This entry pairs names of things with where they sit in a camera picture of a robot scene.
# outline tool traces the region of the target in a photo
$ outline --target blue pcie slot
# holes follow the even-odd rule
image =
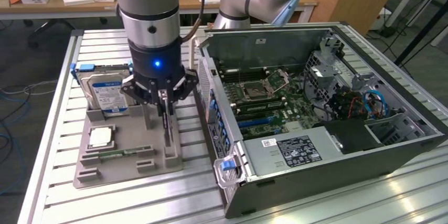
[[[250,126],[257,126],[257,125],[264,125],[264,124],[269,124],[273,120],[273,116],[268,117],[268,118],[262,118],[254,121],[248,121],[248,122],[240,122],[237,123],[240,128],[245,128],[245,127],[250,127]]]

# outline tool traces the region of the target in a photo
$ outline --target hard drive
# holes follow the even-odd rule
[[[128,65],[80,65],[76,78],[88,100],[89,110],[101,110],[105,117],[128,115],[134,100],[120,92],[124,78],[130,75]]]

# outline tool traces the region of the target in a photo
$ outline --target metal grid workbench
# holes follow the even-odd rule
[[[372,55],[378,54],[349,27],[341,28]],[[184,64],[188,51],[185,44]],[[18,223],[448,223],[448,144],[421,154],[388,176],[225,219],[192,96],[176,106],[184,170],[74,189],[86,100],[68,73],[69,65],[73,61],[126,63],[129,57],[124,30],[90,30],[70,37]],[[356,70],[366,70],[360,59],[350,57],[346,55],[346,61]],[[380,65],[417,97],[421,88],[405,84],[408,78],[389,61],[374,60],[382,61]],[[448,123],[441,105],[422,103]]]

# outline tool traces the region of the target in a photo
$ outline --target blue led light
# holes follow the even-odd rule
[[[156,61],[153,61],[154,63],[153,63],[153,66],[156,67],[156,68],[160,68],[161,67],[161,61],[160,60],[156,60]]]

